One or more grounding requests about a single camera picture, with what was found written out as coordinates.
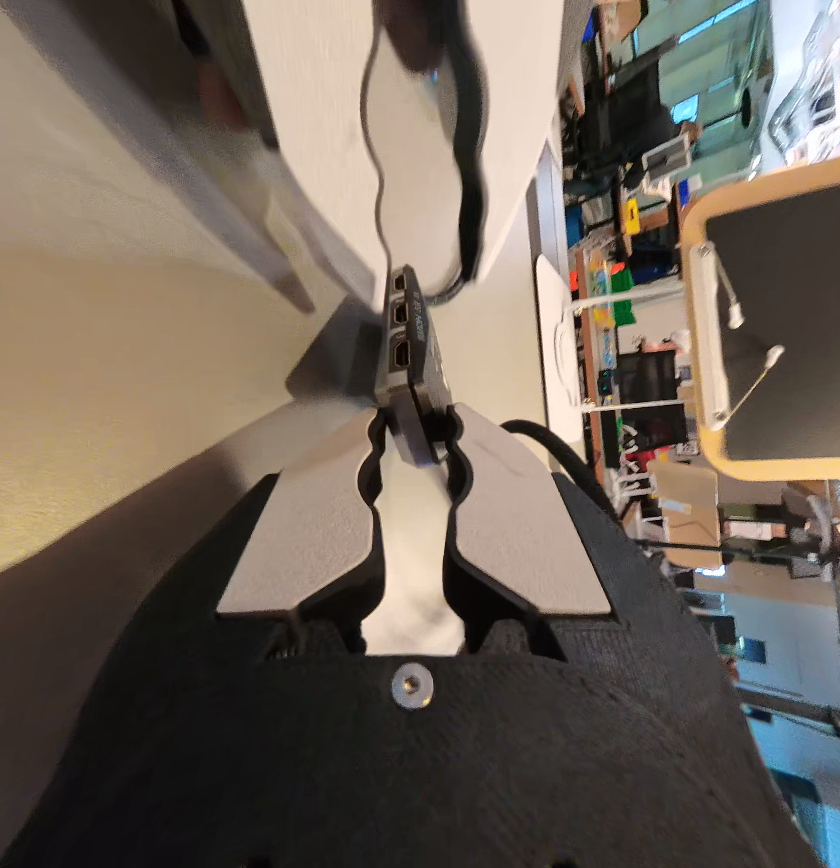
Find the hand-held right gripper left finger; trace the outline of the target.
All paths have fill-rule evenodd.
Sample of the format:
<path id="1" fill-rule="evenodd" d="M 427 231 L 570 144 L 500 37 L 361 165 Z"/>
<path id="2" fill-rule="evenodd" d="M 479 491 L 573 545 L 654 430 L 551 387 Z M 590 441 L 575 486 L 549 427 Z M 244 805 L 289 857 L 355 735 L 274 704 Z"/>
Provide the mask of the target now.
<path id="1" fill-rule="evenodd" d="M 382 602 L 384 420 L 361 410 L 284 467 L 217 607 L 219 615 L 367 617 Z"/>

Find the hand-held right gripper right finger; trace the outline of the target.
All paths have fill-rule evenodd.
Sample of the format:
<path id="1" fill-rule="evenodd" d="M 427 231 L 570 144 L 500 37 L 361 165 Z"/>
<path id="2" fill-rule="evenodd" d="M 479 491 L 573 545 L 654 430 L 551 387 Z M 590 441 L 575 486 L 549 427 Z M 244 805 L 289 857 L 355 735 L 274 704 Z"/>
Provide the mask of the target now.
<path id="1" fill-rule="evenodd" d="M 449 409 L 443 588 L 459 617 L 606 617 L 612 606 L 552 472 L 466 404 Z"/>

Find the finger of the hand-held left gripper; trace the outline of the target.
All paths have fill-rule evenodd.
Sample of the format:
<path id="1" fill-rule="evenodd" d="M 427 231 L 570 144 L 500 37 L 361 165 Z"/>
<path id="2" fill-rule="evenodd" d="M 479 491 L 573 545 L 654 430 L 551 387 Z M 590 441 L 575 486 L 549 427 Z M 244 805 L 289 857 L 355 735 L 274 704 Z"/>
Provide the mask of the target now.
<path id="1" fill-rule="evenodd" d="M 253 278 L 300 311 L 368 269 L 252 122 L 206 118 L 171 2 L 0 2 L 0 244 Z"/>

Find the black port hub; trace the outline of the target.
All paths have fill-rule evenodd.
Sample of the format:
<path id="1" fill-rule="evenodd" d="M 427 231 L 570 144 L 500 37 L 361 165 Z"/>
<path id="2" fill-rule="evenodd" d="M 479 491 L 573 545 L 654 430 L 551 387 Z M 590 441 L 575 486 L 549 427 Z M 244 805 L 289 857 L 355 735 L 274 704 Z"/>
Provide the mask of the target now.
<path id="1" fill-rule="evenodd" d="M 423 468 L 446 459 L 453 399 L 411 266 L 397 268 L 386 291 L 375 399 L 404 462 Z"/>

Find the cardboard box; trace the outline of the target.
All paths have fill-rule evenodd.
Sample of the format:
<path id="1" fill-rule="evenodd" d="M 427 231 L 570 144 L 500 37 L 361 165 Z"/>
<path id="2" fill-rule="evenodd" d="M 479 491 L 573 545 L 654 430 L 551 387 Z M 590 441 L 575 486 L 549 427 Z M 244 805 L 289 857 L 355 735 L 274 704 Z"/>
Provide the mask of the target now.
<path id="1" fill-rule="evenodd" d="M 686 570 L 720 570 L 717 472 L 659 460 L 649 461 L 646 468 L 663 516 L 667 561 Z"/>

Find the black monitor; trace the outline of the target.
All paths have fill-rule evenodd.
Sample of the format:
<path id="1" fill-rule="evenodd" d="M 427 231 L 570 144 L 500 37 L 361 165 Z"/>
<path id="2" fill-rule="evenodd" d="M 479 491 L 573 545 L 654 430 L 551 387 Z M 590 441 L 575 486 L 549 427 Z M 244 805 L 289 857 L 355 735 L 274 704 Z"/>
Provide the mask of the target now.
<path id="1" fill-rule="evenodd" d="M 674 447 L 688 439 L 685 406 L 677 396 L 675 359 L 673 350 L 618 357 L 619 401 L 633 406 L 622 409 L 621 418 L 647 450 Z"/>

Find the green plastic crate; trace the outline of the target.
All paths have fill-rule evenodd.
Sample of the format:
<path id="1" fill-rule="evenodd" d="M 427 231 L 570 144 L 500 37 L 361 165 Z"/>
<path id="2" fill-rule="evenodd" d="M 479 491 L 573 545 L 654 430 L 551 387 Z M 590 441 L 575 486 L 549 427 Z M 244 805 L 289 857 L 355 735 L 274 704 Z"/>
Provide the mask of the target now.
<path id="1" fill-rule="evenodd" d="M 610 272 L 610 291 L 613 295 L 627 294 L 635 288 L 631 269 L 624 264 L 617 264 Z M 636 318 L 633 314 L 630 299 L 616 301 L 612 305 L 613 319 L 617 328 L 633 326 Z"/>

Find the colourful toy box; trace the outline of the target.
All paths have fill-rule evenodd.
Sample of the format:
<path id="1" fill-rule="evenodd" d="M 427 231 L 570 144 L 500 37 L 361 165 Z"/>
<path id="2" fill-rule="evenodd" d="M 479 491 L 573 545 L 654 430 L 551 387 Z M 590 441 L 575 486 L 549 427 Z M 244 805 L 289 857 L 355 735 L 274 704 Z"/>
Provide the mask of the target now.
<path id="1" fill-rule="evenodd" d="M 606 259 L 592 259 L 587 267 L 587 295 L 589 299 L 611 296 L 610 264 Z M 602 329 L 615 326 L 613 305 L 606 301 L 589 308 L 595 323 Z"/>

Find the black board with wooden rim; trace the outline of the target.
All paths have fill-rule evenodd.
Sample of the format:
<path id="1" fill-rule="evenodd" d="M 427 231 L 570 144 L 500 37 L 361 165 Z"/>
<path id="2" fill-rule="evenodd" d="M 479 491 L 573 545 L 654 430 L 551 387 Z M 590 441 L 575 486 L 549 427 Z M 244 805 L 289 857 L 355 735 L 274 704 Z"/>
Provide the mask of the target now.
<path id="1" fill-rule="evenodd" d="M 707 460 L 743 481 L 840 478 L 840 157 L 701 196 L 680 241 Z"/>

